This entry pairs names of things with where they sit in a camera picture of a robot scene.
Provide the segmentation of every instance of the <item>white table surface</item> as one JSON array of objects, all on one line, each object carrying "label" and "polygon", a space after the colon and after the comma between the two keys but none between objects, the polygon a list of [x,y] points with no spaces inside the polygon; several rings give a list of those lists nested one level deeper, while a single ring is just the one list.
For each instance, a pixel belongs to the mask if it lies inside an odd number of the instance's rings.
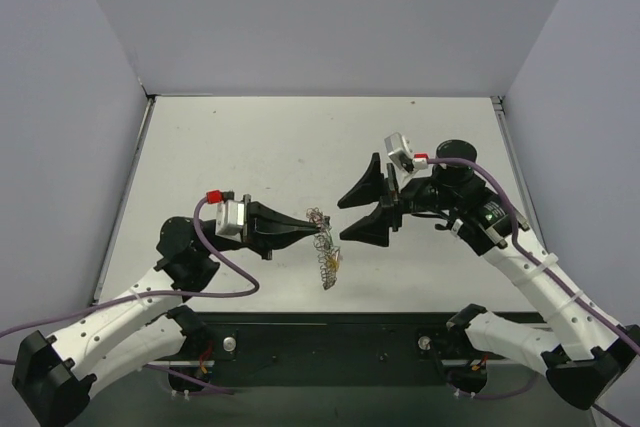
[{"label": "white table surface", "polygon": [[[460,138],[522,210],[516,181],[488,98],[158,97],[120,223],[100,300],[121,293],[153,267],[160,227],[190,216],[208,190],[249,193],[297,218],[309,207],[331,216],[335,238],[373,205],[338,210],[384,138],[401,132],[416,152],[434,154]],[[205,207],[203,218],[215,215]],[[495,311],[532,311],[520,292],[462,241],[405,217],[391,246],[341,242],[338,282],[325,291],[312,239],[261,260],[228,256],[262,284],[240,299],[192,299],[196,311],[456,312],[474,302]],[[207,291],[248,283],[222,266]]]}]

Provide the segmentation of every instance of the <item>metal spring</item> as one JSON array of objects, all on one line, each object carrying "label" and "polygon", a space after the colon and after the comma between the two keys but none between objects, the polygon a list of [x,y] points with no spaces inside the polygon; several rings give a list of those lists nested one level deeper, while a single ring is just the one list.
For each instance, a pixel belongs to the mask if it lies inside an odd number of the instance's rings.
[{"label": "metal spring", "polygon": [[313,246],[318,251],[318,263],[320,264],[320,277],[322,287],[328,290],[338,280],[337,273],[340,268],[340,247],[334,245],[331,238],[331,225],[329,217],[325,216],[317,207],[307,210],[307,219],[320,227],[320,231],[313,236]]}]

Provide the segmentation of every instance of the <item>robotic arm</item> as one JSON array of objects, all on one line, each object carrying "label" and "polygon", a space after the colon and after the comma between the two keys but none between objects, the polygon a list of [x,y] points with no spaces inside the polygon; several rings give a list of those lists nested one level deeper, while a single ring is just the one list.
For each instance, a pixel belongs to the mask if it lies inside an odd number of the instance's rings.
[{"label": "robotic arm", "polygon": [[[217,251],[248,248],[271,259],[273,250],[318,231],[315,224],[280,214],[248,195],[236,201],[233,192],[214,191],[207,202],[217,204],[217,217],[200,227]],[[116,299],[69,327],[46,337],[36,331],[21,342],[12,383],[40,425],[67,425],[102,389],[151,361],[208,342],[223,350],[223,339],[185,304],[220,266],[209,258],[193,220],[167,220],[157,250],[162,259]]]},{"label": "robotic arm", "polygon": [[[377,206],[340,238],[387,247],[389,231],[402,226],[403,215],[442,219],[445,223],[436,228],[462,239],[506,275],[551,328],[544,331],[509,322],[472,304],[447,323],[449,341],[525,365],[546,375],[571,405],[592,407],[635,359],[640,328],[622,327],[578,289],[506,196],[489,189],[476,174],[473,166],[482,169],[475,165],[477,153],[471,144],[444,142],[433,160],[414,154],[397,133],[385,145],[391,160],[387,176],[381,172],[380,156],[373,154],[364,176],[338,202],[340,208],[374,202]],[[434,165],[431,176],[415,177],[429,165]],[[452,380],[464,390],[472,385],[465,383],[469,379],[464,375]]]}]

